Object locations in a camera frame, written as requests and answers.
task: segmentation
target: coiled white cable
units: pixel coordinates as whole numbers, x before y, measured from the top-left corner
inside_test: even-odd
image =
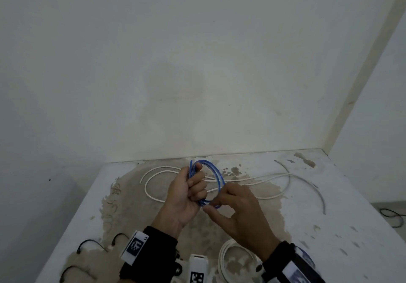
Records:
[[[309,186],[311,186],[311,187],[317,192],[317,194],[319,195],[320,199],[322,200],[322,204],[323,204],[323,214],[326,214],[326,203],[324,202],[324,198],[323,198],[322,194],[320,193],[320,191],[317,189],[317,187],[316,187],[314,184],[312,184],[310,181],[304,179],[303,177],[289,173],[287,167],[286,167],[285,165],[283,165],[281,162],[279,162],[279,161],[277,161],[277,160],[275,160],[275,162],[277,162],[277,163],[279,163],[280,165],[282,165],[282,166],[287,170],[287,173],[272,173],[272,174],[266,174],[266,175],[257,176],[257,177],[249,177],[249,178],[243,178],[243,179],[225,180],[225,182],[240,182],[240,181],[247,181],[247,180],[258,179],[258,178],[270,177],[270,178],[267,178],[267,179],[264,179],[264,180],[261,180],[261,181],[255,182],[255,183],[248,183],[248,184],[246,184],[247,186],[253,186],[253,185],[259,185],[260,183],[265,183],[265,182],[267,182],[267,181],[270,181],[270,180],[272,180],[272,179],[276,179],[276,178],[279,178],[279,177],[282,177],[282,176],[289,176],[289,180],[288,180],[286,186],[282,189],[282,191],[281,191],[280,193],[278,193],[278,194],[276,194],[276,195],[269,196],[269,197],[256,196],[256,198],[259,199],[259,200],[270,200],[270,199],[272,199],[272,198],[277,198],[277,197],[283,195],[283,194],[285,193],[285,191],[287,190],[287,188],[290,186],[290,176],[291,176],[291,177],[295,177],[295,178],[297,178],[297,179],[299,179],[299,180],[301,180],[301,181],[307,183]],[[146,173],[141,177],[140,183],[143,182],[143,180],[144,180],[145,176],[147,176],[147,174],[149,174],[150,172],[152,172],[152,171],[154,171],[154,170],[160,169],[160,168],[172,168],[172,169],[175,169],[175,170],[180,170],[179,167],[175,167],[175,166],[158,166],[158,167],[154,167],[154,168],[151,168],[148,172],[146,172]],[[174,170],[163,170],[163,171],[160,171],[160,172],[158,172],[158,173],[155,173],[154,175],[152,175],[151,177],[149,177],[149,178],[147,179],[147,181],[145,182],[144,191],[145,191],[145,194],[146,194],[150,199],[155,200],[155,201],[157,201],[157,202],[165,203],[164,200],[160,200],[160,199],[158,199],[158,198],[154,198],[154,197],[151,196],[151,195],[148,193],[148,191],[147,191],[147,185],[148,185],[148,183],[150,182],[150,180],[151,180],[152,178],[154,178],[155,176],[157,176],[157,175],[159,175],[159,174],[162,174],[162,173],[174,173],[174,174],[179,174],[178,171],[174,171]],[[216,179],[215,179],[215,178],[209,177],[209,176],[206,176],[206,177],[204,178],[204,180],[205,180],[206,182],[216,182]],[[213,191],[216,191],[216,190],[218,190],[218,188],[214,188],[214,189],[208,190],[207,192],[209,193],[209,192],[213,192]]]
[[[217,261],[218,273],[221,276],[221,279],[223,281],[225,281],[226,283],[233,283],[233,281],[227,274],[227,270],[225,269],[225,266],[224,266],[224,258],[226,256],[226,252],[228,249],[230,249],[232,247],[238,247],[238,248],[245,250],[251,256],[251,258],[254,260],[254,262],[256,264],[259,265],[261,263],[261,260],[259,259],[258,256],[256,256],[254,253],[252,253],[250,250],[247,250],[243,246],[240,246],[238,243],[236,243],[236,241],[234,239],[230,239],[230,240],[226,241],[220,249],[220,253],[218,254],[218,261]]]

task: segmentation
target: black wrist strap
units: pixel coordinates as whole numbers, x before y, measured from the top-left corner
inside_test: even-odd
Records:
[[[169,283],[174,274],[177,240],[151,226],[144,231],[149,236],[133,265],[124,263],[120,279],[137,283]]]
[[[277,277],[286,265],[293,260],[296,255],[295,245],[289,244],[287,241],[281,242],[269,258],[262,263],[265,272],[262,278],[265,282],[269,282]]]

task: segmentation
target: table surface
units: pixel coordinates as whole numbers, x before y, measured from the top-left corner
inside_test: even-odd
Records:
[[[74,260],[78,245],[88,238],[99,240],[103,244],[111,242],[113,231],[110,230],[116,226],[117,230],[114,232],[125,230],[128,234],[132,234],[135,228],[144,228],[152,221],[162,204],[146,197],[144,184],[139,184],[140,175],[156,166],[181,167],[189,160],[198,159],[202,158],[104,164],[36,282],[58,282],[64,267],[73,262],[83,262],[90,272],[97,275],[101,270],[95,265],[102,264],[103,261],[94,258],[92,264],[85,263],[84,260]],[[309,185],[294,178],[282,197],[262,200],[260,204],[275,234],[307,251],[326,282],[405,281],[406,243],[358,193],[322,150],[216,155],[205,159],[213,162],[228,179],[282,173],[285,170],[275,162],[278,160],[286,165],[291,173],[302,176],[319,188],[326,201],[325,215],[322,213],[322,204],[317,193]],[[151,195],[164,198],[174,174],[160,176],[162,177],[159,179],[151,180],[148,188]],[[251,188],[254,194],[266,196],[280,192],[279,187],[283,188],[286,182],[287,177],[282,177]],[[122,194],[122,200],[117,202],[114,209],[117,215],[106,215],[109,200],[118,196],[117,192]],[[131,192],[134,197],[131,198],[132,202],[128,202],[124,192]],[[129,218],[128,214],[134,211],[132,206],[136,208],[136,215]],[[211,259],[210,277],[207,282],[214,283],[216,279],[212,277],[216,277],[218,252],[229,238],[209,221],[202,211],[189,225],[182,231],[179,239],[178,249],[181,257],[187,260],[190,253],[207,255]],[[117,254],[111,254],[117,256],[115,266],[109,262],[112,267],[117,268],[120,264],[118,254],[125,241],[126,239],[120,240]],[[97,248],[97,244],[88,243],[85,247],[84,251],[90,250],[89,254],[96,252],[101,256],[105,253]],[[80,255],[83,259],[93,258],[86,254]],[[227,269],[237,277],[243,274],[241,267]]]

